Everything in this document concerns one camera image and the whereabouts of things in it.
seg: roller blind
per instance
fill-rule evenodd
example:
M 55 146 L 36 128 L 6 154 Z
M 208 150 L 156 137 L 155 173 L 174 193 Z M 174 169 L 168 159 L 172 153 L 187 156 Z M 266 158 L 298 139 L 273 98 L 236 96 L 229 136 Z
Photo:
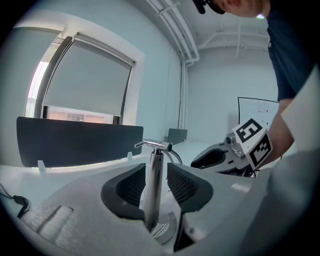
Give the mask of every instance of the roller blind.
M 130 70 L 119 58 L 75 41 L 58 64 L 43 105 L 120 116 Z

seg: person's arm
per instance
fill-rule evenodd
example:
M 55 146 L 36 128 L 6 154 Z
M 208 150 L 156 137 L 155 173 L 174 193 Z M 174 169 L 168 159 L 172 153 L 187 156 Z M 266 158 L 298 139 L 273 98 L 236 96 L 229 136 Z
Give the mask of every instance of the person's arm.
M 282 99 L 279 101 L 278 112 L 274 116 L 268 132 L 273 146 L 273 151 L 263 161 L 262 166 L 281 157 L 294 143 L 294 138 L 292 137 L 285 121 L 281 117 L 281 113 L 292 102 L 292 100 L 293 99 Z

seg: dark blue shirt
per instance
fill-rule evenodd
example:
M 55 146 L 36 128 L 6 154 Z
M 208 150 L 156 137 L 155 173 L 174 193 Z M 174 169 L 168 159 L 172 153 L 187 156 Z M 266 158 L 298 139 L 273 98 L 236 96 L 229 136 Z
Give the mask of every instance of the dark blue shirt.
M 293 99 L 308 79 L 315 62 L 290 20 L 278 8 L 277 1 L 270 2 L 268 49 L 278 86 L 278 101 Z

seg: person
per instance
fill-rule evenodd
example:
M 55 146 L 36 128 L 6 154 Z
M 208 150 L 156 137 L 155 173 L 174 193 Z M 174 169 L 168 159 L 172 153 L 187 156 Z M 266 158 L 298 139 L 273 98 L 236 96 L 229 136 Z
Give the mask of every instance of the person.
M 273 151 L 262 163 L 266 165 L 281 157 L 294 142 L 281 113 L 303 87 L 316 63 L 312 45 L 303 40 L 306 36 L 311 37 L 311 34 L 306 34 L 306 27 L 301 24 L 306 21 L 301 15 L 303 9 L 299 16 L 293 11 L 294 6 L 302 6 L 297 6 L 294 1 L 283 0 L 211 1 L 214 5 L 212 9 L 218 14 L 230 13 L 244 18 L 263 15 L 267 20 L 270 37 L 268 51 L 276 76 L 279 106 L 269 129 Z

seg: chrome faucet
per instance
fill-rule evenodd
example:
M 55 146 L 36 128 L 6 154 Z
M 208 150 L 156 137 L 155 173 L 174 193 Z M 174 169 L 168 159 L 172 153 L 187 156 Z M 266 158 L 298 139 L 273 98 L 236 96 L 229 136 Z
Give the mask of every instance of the chrome faucet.
M 173 159 L 169 153 L 174 155 L 178 159 L 180 164 L 182 164 L 182 160 L 180 156 L 172 150 L 172 143 L 144 139 L 143 141 L 134 145 L 134 147 L 139 148 L 143 144 L 153 147 L 153 152 L 151 153 L 150 158 L 149 176 L 142 204 L 142 210 L 144 212 L 144 225 L 151 232 L 157 226 L 159 220 L 164 165 L 163 153 L 168 156 L 172 163 Z

